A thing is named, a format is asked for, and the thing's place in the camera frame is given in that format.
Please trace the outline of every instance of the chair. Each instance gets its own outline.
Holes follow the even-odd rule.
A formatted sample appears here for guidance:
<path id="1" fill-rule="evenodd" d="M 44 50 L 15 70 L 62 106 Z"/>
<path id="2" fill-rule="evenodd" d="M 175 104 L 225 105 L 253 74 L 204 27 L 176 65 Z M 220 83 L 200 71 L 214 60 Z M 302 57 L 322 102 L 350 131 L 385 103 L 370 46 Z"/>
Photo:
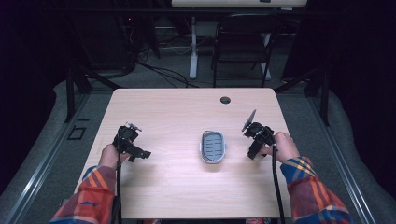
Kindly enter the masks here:
<path id="1" fill-rule="evenodd" d="M 236 13 L 222 18 L 217 26 L 212 58 L 213 87 L 216 86 L 218 63 L 265 63 L 262 87 L 268 72 L 271 51 L 282 20 L 275 14 Z M 264 44 L 263 35 L 270 35 Z"/>

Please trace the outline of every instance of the chair backrest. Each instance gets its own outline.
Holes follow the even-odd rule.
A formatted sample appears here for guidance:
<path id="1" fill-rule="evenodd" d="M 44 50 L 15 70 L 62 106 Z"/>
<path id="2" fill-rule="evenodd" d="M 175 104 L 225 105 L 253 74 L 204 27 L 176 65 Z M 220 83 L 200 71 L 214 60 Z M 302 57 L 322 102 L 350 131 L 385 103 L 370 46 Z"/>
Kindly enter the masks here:
<path id="1" fill-rule="evenodd" d="M 222 18 L 217 27 L 220 33 L 264 34 L 277 33 L 282 28 L 282 20 L 275 14 L 235 13 Z"/>

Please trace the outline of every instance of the plaid sleeve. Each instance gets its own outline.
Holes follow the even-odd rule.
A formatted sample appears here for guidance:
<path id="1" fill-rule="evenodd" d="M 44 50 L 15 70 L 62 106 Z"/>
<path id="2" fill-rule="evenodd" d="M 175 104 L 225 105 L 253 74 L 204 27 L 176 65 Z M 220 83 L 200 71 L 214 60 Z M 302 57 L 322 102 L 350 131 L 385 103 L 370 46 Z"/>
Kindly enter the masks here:
<path id="1" fill-rule="evenodd" d="M 49 223 L 110 223 L 115 183 L 115 170 L 106 166 L 91 167 L 78 192 Z"/>
<path id="2" fill-rule="evenodd" d="M 280 166 L 288 183 L 295 223 L 351 223 L 341 200 L 319 180 L 307 157 L 290 159 Z"/>

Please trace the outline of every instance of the person's right hand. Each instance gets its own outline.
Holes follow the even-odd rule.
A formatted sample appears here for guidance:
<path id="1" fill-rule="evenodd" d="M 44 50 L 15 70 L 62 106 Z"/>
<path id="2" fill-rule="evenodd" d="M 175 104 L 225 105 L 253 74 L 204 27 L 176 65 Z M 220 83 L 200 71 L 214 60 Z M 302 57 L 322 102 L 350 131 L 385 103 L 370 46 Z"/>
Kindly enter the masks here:
<path id="1" fill-rule="evenodd" d="M 297 146 L 294 144 L 293 139 L 290 137 L 288 133 L 276 133 L 275 134 L 275 142 L 276 142 L 276 160 L 284 163 L 285 161 L 296 158 L 300 156 L 300 153 L 297 149 Z M 262 147 L 260 149 L 261 154 L 273 154 L 273 147 Z"/>

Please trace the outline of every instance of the gray carpet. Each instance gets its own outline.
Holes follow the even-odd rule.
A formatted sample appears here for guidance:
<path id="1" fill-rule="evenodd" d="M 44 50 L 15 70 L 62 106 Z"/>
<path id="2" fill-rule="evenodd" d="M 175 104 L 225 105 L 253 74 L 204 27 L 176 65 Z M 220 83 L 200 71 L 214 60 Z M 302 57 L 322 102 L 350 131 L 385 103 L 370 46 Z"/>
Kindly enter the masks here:
<path id="1" fill-rule="evenodd" d="M 266 87 L 275 88 L 282 84 L 280 78 L 291 43 L 292 36 L 280 36 L 277 40 L 274 57 L 270 65 L 272 79 L 266 82 Z M 178 49 L 178 52 L 183 51 L 186 51 L 186 49 Z M 161 54 L 161 59 L 157 59 L 152 53 L 142 55 L 142 58 L 146 59 L 147 64 L 178 71 L 188 78 L 190 52 L 178 54 L 171 49 L 162 49 Z M 210 60 L 211 48 L 209 46 L 201 46 L 198 78 L 189 80 L 191 84 L 203 88 L 211 87 L 212 71 L 210 70 Z M 255 71 L 246 70 L 246 72 L 242 72 L 241 69 L 242 67 L 238 70 L 230 70 L 224 66 L 220 68 L 220 72 L 229 74 L 232 71 L 236 71 L 236 74 L 248 73 L 250 76 L 257 76 L 260 73 L 258 68 Z M 103 72 L 101 74 L 106 76 L 110 73 Z M 112 78 L 111 80 L 125 88 L 185 87 L 183 83 L 170 78 L 165 80 L 164 77 L 140 65 L 131 74 Z M 55 88 L 58 98 L 48 123 L 35 142 L 22 168 L 0 197 L 1 223 L 5 223 L 7 220 L 18 220 L 19 223 L 46 223 L 59 208 L 61 200 L 69 198 L 73 193 L 111 97 L 111 90 L 102 83 L 91 80 L 91 84 L 94 88 L 92 94 L 79 96 L 78 112 L 68 125 L 64 124 L 66 113 L 65 84 L 61 83 Z M 260 86 L 260 81 L 243 83 L 224 81 L 220 82 L 219 85 L 224 88 L 235 86 L 254 88 Z M 353 195 L 351 196 L 354 191 L 346 187 L 346 181 L 340 176 L 340 171 L 337 169 L 331 153 L 332 144 L 330 144 L 329 137 L 324 130 L 330 131 L 345 156 L 346 165 L 360 187 L 359 189 L 367 202 L 367 207 L 373 214 L 375 222 L 392 223 L 396 219 L 396 202 L 376 184 L 370 172 L 360 161 L 359 155 L 354 148 L 353 133 L 350 130 L 347 116 L 340 102 L 336 96 L 331 94 L 329 105 L 331 127 L 328 129 L 323 128 L 321 121 L 317 117 L 316 99 L 305 98 L 301 92 L 303 86 L 304 84 L 301 84 L 291 91 L 277 95 L 290 134 L 301 154 L 312 160 L 319 177 L 346 204 L 355 223 L 370 223 L 361 219 L 361 208 L 355 204 Z M 78 138 L 81 134 L 78 132 L 82 129 L 85 130 L 85 133 L 81 139 L 70 140 L 70 138 Z M 44 181 L 42 185 L 38 186 L 39 190 L 31 196 L 32 200 L 27 201 L 25 206 L 18 206 L 21 202 L 19 199 L 23 194 L 23 190 L 28 186 L 28 182 L 35 174 L 35 170 L 53 148 L 59 149 L 59 153 L 53 155 L 54 163 L 47 164 L 50 165 L 50 171 L 43 176 Z"/>

